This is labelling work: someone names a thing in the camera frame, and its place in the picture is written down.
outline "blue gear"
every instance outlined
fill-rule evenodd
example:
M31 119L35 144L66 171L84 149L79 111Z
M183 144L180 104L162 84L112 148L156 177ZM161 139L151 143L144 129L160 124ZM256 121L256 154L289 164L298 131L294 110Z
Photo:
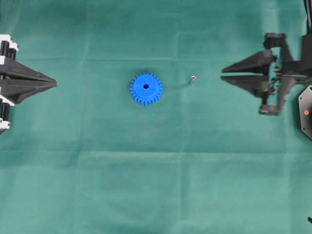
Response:
M162 84L152 73L143 73L131 81L130 92L134 101L138 104L148 106L160 99Z

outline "gear teeth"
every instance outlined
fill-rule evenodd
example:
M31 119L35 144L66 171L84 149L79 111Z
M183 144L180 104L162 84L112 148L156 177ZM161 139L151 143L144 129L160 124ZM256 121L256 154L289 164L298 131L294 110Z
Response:
M138 95L135 91L135 85L136 85L136 81L143 75L146 76L151 76L148 79L151 79L151 82L154 83L154 85L157 84L158 89L157 89L157 93L154 94L152 97L141 97L141 95ZM130 93L132 98L134 99L134 101L136 101L139 105L144 105L144 106L151 106L153 104L155 104L161 97L162 95L162 83L160 81L160 79L158 77L156 77L155 75L153 75L153 73L151 72L143 72L140 73L139 75L136 75L133 80L130 83Z

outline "green cloth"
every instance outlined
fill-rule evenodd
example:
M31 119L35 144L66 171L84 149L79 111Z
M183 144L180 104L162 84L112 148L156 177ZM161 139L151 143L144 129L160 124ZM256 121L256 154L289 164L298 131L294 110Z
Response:
M0 136L0 233L311 233L303 86L266 117L220 79L266 32L299 59L305 18L302 0L2 0L17 61L58 87ZM140 72L163 83L154 106L130 96Z

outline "hexagonal black plate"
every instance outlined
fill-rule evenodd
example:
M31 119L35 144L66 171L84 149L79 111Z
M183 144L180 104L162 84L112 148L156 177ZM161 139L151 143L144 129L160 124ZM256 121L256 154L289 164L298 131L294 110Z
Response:
M298 98L301 131L312 140L312 85L309 85Z

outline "black mechanical part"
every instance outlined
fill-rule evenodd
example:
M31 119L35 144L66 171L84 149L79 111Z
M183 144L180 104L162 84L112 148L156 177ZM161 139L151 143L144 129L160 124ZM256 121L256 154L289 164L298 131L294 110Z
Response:
M312 140L312 85L309 85L298 98L301 131Z
M18 46L8 35L0 35L0 134L10 128L9 110L26 98L50 88L57 82L16 62Z
M246 76L222 76L221 79L247 90L254 96L262 98L259 113L277 116L283 110L286 95L296 84L306 84L312 79L312 5L311 0L304 0L307 11L307 34L302 37L301 60L294 61L286 42L285 34L267 33L263 46L265 51L258 52L241 62L222 70L227 72L254 73ZM272 48L280 48L279 63L273 55ZM270 65L276 63L275 77L270 79ZM276 105L268 105L270 95L276 93L275 84L280 82Z

